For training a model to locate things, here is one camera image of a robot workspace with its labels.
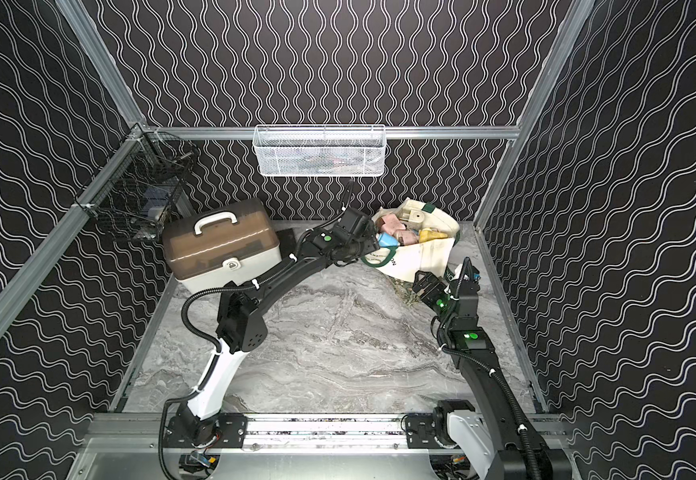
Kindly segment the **cream tote bag green handles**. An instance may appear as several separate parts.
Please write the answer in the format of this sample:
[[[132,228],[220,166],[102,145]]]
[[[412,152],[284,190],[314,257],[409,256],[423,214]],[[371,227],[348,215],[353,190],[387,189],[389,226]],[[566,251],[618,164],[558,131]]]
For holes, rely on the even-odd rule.
[[[412,283],[418,270],[433,272],[443,278],[448,268],[449,257],[454,245],[459,240],[458,222],[444,210],[432,203],[424,203],[410,198],[405,199],[394,208],[380,209],[372,220],[380,231],[380,218],[394,213],[406,225],[407,229],[394,237],[400,246],[396,249],[381,248],[365,255],[362,262],[386,276],[396,280]],[[447,239],[420,243],[419,232],[423,228],[432,228],[450,235]]]

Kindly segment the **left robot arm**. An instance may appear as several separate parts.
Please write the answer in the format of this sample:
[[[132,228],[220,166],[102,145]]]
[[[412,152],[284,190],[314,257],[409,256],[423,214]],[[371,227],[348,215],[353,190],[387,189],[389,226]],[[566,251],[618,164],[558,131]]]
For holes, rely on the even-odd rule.
[[[209,341],[212,350],[198,384],[190,394],[169,399],[177,411],[162,426],[182,428],[191,444],[204,447],[219,435],[215,425],[233,378],[246,355],[268,336],[265,315],[282,297],[307,278],[331,266],[354,264],[379,249],[377,228],[371,217],[346,207],[335,218],[305,230],[294,250],[262,277],[239,286],[213,287],[191,295],[181,309],[183,325],[194,335]],[[198,299],[218,294],[218,327],[211,335],[192,324],[189,311]]]

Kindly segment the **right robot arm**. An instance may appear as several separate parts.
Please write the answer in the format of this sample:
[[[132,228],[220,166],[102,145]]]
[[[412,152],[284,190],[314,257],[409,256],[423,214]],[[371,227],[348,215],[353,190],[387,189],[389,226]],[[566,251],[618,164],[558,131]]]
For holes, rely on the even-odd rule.
[[[433,413],[434,439],[459,449],[475,479],[571,479],[564,451],[551,448],[511,389],[486,330],[479,325],[480,272],[465,258],[447,281],[419,270],[413,291],[433,312],[431,332],[476,400],[442,400]]]

